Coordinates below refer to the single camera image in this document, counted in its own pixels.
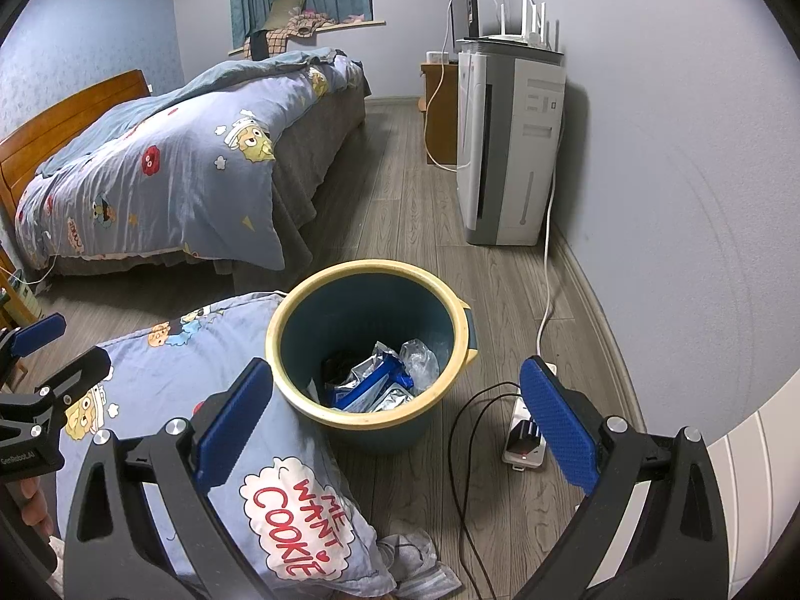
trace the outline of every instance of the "patterned wallpaper wall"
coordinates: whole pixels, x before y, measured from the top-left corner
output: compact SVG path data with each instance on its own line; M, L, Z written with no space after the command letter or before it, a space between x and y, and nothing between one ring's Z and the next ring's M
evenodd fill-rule
M173 0L30 0L0 45L0 138L115 74L184 85Z

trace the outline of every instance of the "cartoon print bedding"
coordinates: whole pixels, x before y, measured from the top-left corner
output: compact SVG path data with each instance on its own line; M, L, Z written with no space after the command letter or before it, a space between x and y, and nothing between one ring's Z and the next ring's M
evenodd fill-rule
M215 91L203 83L204 94L173 96L177 103L88 154L61 166L51 158L17 208L17 239L31 265L44 269L55 255L122 259L182 250L282 270L272 224L275 142L321 97L362 79L360 67L328 51L329 63L284 64L279 73ZM146 101L121 106L135 104L141 118ZM106 113L117 130L127 127L118 108ZM68 158L76 153L72 144L65 150Z
M200 308L103 345L109 376L69 407L57 472L57 514L65 534L75 483L92 435L149 435L172 418L190 418L226 390L251 358L263 355L267 325L282 298L251 293ZM161 496L145 486L175 572L197 577L175 538ZM277 388L227 483L209 500L250 564L279 597L339 589L368 597L395 588L375 530L353 502L318 424L296 412Z

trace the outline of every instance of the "trash can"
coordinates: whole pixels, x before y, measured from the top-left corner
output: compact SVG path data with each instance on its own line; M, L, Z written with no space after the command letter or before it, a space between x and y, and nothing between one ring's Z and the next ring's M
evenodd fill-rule
M306 391L321 382L334 352L394 350L412 338L436 354L439 377L422 394L391 410L345 412L315 403ZM470 306L437 276L400 261L366 259L322 270L281 302L266 331L266 360L289 403L329 427L335 437L374 454L393 454L419 440L433 409L478 355Z

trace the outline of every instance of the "blue gripper pad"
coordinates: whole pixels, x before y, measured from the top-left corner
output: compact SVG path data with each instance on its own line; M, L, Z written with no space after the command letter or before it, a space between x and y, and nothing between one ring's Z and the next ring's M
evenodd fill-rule
M56 338L61 338L67 331L67 321L61 313L42 318L38 322L20 329L13 335L11 344L11 356L26 357L36 350L44 347L47 343L53 342Z
M253 358L227 391L204 402L198 414L217 412L195 447L194 483L201 494L228 480L271 398L272 369Z
M532 358L525 360L519 370L522 400L567 481L588 496L599 478L597 446L548 375L553 376Z

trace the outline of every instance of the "wooden headboard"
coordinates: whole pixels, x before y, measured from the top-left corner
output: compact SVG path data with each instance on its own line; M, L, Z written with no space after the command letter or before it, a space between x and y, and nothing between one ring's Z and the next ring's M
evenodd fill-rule
M142 70L126 71L76 92L0 140L0 198L13 220L36 168L100 118L131 99L148 97Z

